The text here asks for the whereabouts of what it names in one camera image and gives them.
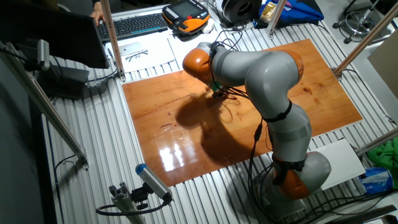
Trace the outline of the person's hand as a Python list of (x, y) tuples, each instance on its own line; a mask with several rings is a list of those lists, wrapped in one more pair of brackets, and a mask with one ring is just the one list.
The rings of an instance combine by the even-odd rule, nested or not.
[(93, 0), (93, 12), (90, 16), (95, 20), (97, 26), (99, 26), (100, 21), (104, 20), (103, 8), (100, 0)]

